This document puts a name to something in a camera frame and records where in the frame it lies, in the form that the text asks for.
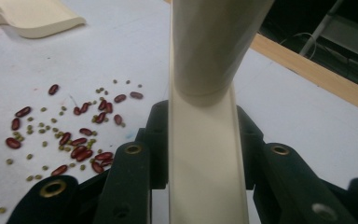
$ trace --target green seed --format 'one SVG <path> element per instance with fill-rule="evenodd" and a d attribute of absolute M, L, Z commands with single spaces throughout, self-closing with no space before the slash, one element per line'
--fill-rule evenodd
<path fill-rule="evenodd" d="M 6 212 L 6 208 L 5 207 L 0 207 L 0 214 L 4 214 Z"/>
<path fill-rule="evenodd" d="M 13 160 L 12 159 L 7 159 L 7 165 L 11 165 L 13 164 Z"/>

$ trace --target cream-colored tube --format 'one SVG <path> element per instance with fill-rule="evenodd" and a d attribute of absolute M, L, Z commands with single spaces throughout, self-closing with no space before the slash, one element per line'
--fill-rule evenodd
<path fill-rule="evenodd" d="M 173 72 L 179 92 L 201 104 L 223 96 L 272 3 L 173 0 Z"/>

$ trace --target black plastic part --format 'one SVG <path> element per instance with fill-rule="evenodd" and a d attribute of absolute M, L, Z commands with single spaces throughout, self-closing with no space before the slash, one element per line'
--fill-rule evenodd
<path fill-rule="evenodd" d="M 46 178 L 34 185 L 22 198 L 7 224 L 72 223 L 80 205 L 77 193 L 77 180 L 69 175 Z"/>
<path fill-rule="evenodd" d="M 117 149 L 93 224 L 150 223 L 150 151 L 132 142 Z"/>

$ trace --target seed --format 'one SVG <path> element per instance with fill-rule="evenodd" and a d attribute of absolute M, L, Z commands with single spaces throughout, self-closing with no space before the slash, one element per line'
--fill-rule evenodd
<path fill-rule="evenodd" d="M 50 89 L 48 89 L 48 94 L 54 95 L 58 91 L 59 88 L 60 88 L 60 86 L 57 84 L 52 85 L 50 87 Z"/>
<path fill-rule="evenodd" d="M 4 214 L 6 212 L 6 208 L 5 207 L 0 207 L 0 214 Z"/>
<path fill-rule="evenodd" d="M 7 159 L 7 165 L 11 165 L 13 164 L 13 160 L 12 159 Z"/>
<path fill-rule="evenodd" d="M 11 130 L 17 131 L 20 128 L 20 119 L 15 118 L 11 121 Z"/>
<path fill-rule="evenodd" d="M 17 112 L 17 113 L 15 114 L 15 116 L 16 116 L 17 118 L 22 118 L 22 117 L 28 115 L 29 113 L 31 113 L 31 107 L 30 107 L 30 106 L 26 106 L 26 107 L 24 107 L 23 109 L 21 109 L 19 112 Z"/>
<path fill-rule="evenodd" d="M 10 137 L 7 138 L 6 144 L 7 144 L 8 147 L 11 147 L 13 149 L 17 149 L 17 148 L 21 147 L 21 142 L 17 141 L 14 138 L 10 138 Z"/>

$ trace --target vertical pipe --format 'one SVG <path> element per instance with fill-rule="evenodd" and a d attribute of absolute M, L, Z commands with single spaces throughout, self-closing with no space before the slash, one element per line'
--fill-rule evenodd
<path fill-rule="evenodd" d="M 273 0 L 173 0 L 175 86 L 190 97 L 226 93 Z"/>

